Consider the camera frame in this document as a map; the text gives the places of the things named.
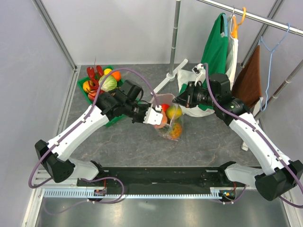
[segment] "green cloth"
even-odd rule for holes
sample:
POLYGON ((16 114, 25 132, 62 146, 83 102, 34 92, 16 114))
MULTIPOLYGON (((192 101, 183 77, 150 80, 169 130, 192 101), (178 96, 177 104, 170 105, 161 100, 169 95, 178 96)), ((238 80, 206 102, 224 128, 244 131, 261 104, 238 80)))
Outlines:
MULTIPOLYGON (((228 47, 227 26, 226 15, 225 13, 221 13, 214 22, 213 29, 208 37, 201 60, 202 64, 208 63, 209 76, 215 73, 225 73, 228 47)), ((207 87, 206 80, 203 82, 203 87, 207 87)), ((206 105, 199 105, 199 108, 204 111, 207 108, 212 109, 212 107, 206 105)))

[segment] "cabbage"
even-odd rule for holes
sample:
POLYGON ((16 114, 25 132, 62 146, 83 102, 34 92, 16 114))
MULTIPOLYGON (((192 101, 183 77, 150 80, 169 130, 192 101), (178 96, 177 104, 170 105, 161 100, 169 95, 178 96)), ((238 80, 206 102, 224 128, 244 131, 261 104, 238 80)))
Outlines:
MULTIPOLYGON (((99 85, 101 84, 102 80, 104 80, 105 78, 105 75, 102 76, 100 79, 99 79, 99 85)), ((103 83, 102 87, 101 87, 101 90, 103 91, 111 91, 113 89, 115 89, 117 87, 117 81, 116 79, 113 77, 113 76, 109 76, 103 83)))

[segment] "plastic bag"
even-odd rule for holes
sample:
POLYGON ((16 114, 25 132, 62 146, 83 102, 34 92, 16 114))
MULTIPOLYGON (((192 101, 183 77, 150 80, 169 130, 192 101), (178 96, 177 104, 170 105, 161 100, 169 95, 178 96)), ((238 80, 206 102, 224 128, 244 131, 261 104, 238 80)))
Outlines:
MULTIPOLYGON (((172 94, 156 95, 159 104, 168 104, 169 109, 162 111, 163 124, 161 126, 154 126, 158 134, 169 140, 178 140, 183 131, 183 113, 180 106, 173 103, 172 100, 175 98, 172 94)), ((156 105, 154 98, 152 98, 151 103, 156 105)))

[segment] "orange hanger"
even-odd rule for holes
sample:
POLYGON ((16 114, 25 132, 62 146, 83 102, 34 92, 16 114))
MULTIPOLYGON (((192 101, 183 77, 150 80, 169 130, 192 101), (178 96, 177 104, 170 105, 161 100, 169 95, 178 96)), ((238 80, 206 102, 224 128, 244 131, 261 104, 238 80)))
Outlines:
POLYGON ((244 19, 245 19, 245 15, 246 15, 246 8, 243 7, 243 16, 242 16, 242 20, 240 23, 237 24, 237 19, 236 17, 232 17, 233 20, 233 30, 231 32, 231 35, 233 38, 238 39, 238 28, 239 26, 243 23, 244 19))

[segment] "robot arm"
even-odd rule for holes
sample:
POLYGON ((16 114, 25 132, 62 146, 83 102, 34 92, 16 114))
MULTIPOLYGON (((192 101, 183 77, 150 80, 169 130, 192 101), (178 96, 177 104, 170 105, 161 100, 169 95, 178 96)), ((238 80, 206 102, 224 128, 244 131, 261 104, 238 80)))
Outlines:
POLYGON ((138 103, 136 98, 140 92, 143 92, 143 90, 138 84, 126 80, 114 93, 105 92, 100 94, 90 114, 91 106, 61 134, 48 142, 40 140, 35 144, 39 158, 55 145, 52 152, 42 162, 42 165, 56 183, 60 183, 67 178, 90 180, 95 178, 99 173, 99 164, 93 161, 79 161, 70 158, 70 156, 89 135, 115 117, 124 114, 132 118, 133 123, 161 124, 163 117, 161 107, 157 108, 150 103, 138 103), (65 137, 64 140, 58 143, 58 140, 62 137, 65 137))
MULTIPOLYGON (((202 73, 201 64, 194 68, 193 71, 199 76, 202 73)), ((300 179, 303 172, 303 164, 299 160, 292 162, 288 156, 281 152, 258 126, 248 107, 240 99, 232 97, 227 76, 224 74, 211 75, 210 85, 216 101, 225 110, 254 125, 256 130, 261 132, 279 153, 280 159, 284 160, 300 179)), ((175 98, 174 102, 187 108, 193 108, 198 104, 213 106, 216 116, 223 120, 248 145, 260 163, 261 169, 230 162, 230 165, 225 169, 226 177, 230 181, 256 187, 259 193, 269 201, 295 187, 294 178, 275 156, 268 144, 256 133, 256 130, 252 130, 244 122, 234 119, 215 106, 207 88, 204 88, 201 82, 189 82, 186 90, 175 98)))

